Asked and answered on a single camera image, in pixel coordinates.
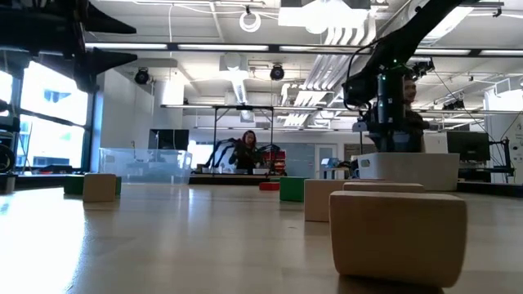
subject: white box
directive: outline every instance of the white box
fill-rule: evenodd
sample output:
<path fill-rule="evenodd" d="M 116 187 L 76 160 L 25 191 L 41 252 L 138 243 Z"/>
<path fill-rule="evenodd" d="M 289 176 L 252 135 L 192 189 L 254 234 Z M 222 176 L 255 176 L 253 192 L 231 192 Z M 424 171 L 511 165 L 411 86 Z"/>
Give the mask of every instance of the white box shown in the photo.
<path fill-rule="evenodd" d="M 123 183 L 188 184 L 192 154 L 183 150 L 100 148 L 99 173 Z"/>
<path fill-rule="evenodd" d="M 360 178 L 417 183 L 427 191 L 455 191 L 459 154 L 374 153 L 358 156 Z"/>

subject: white wall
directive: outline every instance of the white wall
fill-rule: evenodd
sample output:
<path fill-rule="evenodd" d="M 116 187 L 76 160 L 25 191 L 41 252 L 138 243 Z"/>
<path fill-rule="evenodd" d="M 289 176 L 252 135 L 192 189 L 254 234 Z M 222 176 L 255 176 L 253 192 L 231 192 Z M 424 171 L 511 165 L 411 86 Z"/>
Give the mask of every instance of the white wall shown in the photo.
<path fill-rule="evenodd" d="M 111 69 L 105 73 L 101 148 L 148 147 L 153 126 L 154 97 L 122 74 Z"/>
<path fill-rule="evenodd" d="M 152 128 L 173 130 L 182 129 L 182 109 L 160 108 L 160 105 L 163 103 L 163 93 L 166 90 L 166 86 L 166 82 L 156 82 L 154 84 L 154 110 Z"/>

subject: monitor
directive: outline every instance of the monitor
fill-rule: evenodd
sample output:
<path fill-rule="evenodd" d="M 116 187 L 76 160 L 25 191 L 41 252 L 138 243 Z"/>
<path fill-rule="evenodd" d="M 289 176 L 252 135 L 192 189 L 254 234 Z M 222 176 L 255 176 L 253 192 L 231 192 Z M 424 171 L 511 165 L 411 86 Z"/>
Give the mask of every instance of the monitor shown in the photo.
<path fill-rule="evenodd" d="M 489 134 L 476 131 L 447 131 L 447 149 L 459 160 L 490 160 Z"/>

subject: robotic arm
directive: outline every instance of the robotic arm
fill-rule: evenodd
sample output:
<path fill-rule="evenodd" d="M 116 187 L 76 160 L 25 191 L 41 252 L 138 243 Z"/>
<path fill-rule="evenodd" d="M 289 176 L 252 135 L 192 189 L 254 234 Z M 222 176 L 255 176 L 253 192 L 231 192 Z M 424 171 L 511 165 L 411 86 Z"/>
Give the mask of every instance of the robotic arm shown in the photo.
<path fill-rule="evenodd" d="M 479 0 L 431 0 L 401 29 L 376 41 L 374 53 L 367 65 L 357 74 L 348 77 L 344 85 L 345 103 L 368 105 L 378 98 L 377 109 L 369 109 L 361 123 L 369 131 L 380 152 L 404 151 L 396 148 L 397 135 L 404 135 L 409 126 L 405 124 L 403 102 L 403 79 L 405 63 L 416 51 L 419 43 L 454 8 L 473 4 Z"/>

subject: table surface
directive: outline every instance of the table surface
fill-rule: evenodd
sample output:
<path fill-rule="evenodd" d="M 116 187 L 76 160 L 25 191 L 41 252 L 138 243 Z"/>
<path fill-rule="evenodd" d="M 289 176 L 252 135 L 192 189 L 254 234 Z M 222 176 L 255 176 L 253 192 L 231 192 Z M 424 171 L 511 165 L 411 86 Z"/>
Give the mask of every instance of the table surface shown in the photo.
<path fill-rule="evenodd" d="M 523 200 L 456 195 L 467 253 L 445 293 L 521 293 Z M 440 293 L 340 278 L 329 224 L 258 187 L 123 185 L 114 203 L 21 191 L 0 196 L 0 240 L 0 293 Z"/>

